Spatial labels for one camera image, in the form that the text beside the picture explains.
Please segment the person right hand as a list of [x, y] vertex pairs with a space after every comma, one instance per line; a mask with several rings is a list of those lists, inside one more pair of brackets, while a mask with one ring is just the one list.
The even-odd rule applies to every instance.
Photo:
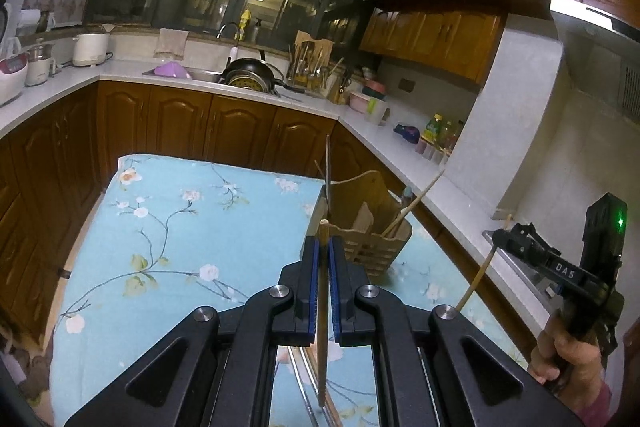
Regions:
[[561, 376], [559, 360], [568, 364], [568, 381], [556, 396], [574, 412], [590, 407], [603, 385], [600, 349], [570, 335], [555, 313], [537, 338], [527, 372], [542, 385], [555, 381]]

